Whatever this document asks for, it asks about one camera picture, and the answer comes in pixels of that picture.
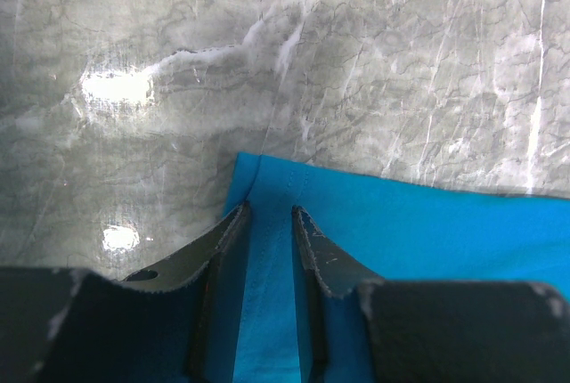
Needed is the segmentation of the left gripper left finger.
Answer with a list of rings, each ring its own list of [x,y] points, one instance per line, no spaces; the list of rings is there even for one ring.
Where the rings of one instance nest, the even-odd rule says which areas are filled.
[[[4,382],[229,382],[251,209],[117,281],[86,268],[1,271]]]

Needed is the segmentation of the blue t shirt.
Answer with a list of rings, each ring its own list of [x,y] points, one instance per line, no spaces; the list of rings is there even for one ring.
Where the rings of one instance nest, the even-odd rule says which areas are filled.
[[[519,280],[569,291],[569,204],[504,198],[238,155],[226,208],[252,209],[233,378],[300,380],[292,272],[294,206],[389,279]]]

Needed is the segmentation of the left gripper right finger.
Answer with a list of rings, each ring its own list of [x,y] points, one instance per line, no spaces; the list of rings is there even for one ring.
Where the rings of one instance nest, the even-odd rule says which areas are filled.
[[[566,382],[569,304],[535,281],[391,281],[293,207],[304,382]]]

